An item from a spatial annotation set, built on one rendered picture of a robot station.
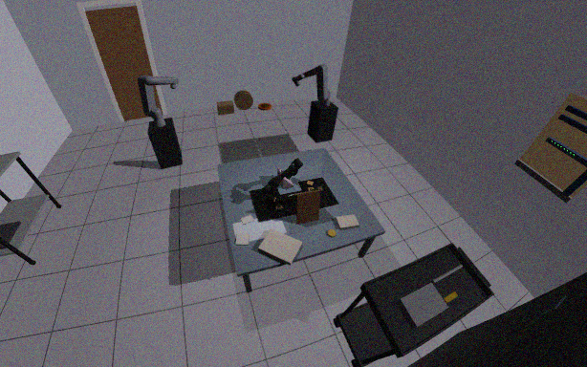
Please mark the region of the brown board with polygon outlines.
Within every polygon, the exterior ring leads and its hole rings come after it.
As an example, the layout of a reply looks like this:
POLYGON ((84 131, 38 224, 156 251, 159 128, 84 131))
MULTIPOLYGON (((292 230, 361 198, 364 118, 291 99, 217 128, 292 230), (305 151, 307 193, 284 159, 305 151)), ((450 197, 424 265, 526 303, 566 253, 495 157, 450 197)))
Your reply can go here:
POLYGON ((320 191, 322 191, 322 186, 307 192, 289 195, 285 199, 296 198, 296 223, 298 225, 319 220, 320 191))

